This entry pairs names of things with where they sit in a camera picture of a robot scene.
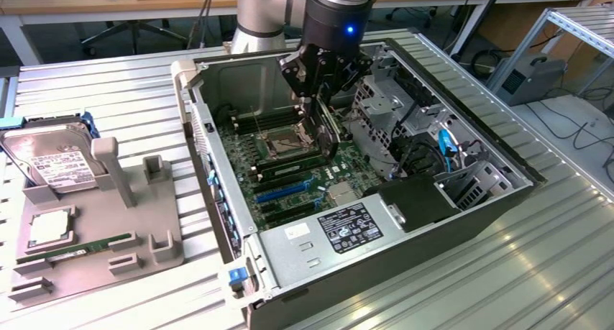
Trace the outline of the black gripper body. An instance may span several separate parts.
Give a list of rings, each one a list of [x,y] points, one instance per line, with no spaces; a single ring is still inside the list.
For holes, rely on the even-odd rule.
[[[306,0],[300,45],[316,45],[319,67],[316,85],[323,83],[336,59],[352,60],[359,54],[360,42],[372,7],[372,0],[358,5],[338,4],[327,0]]]

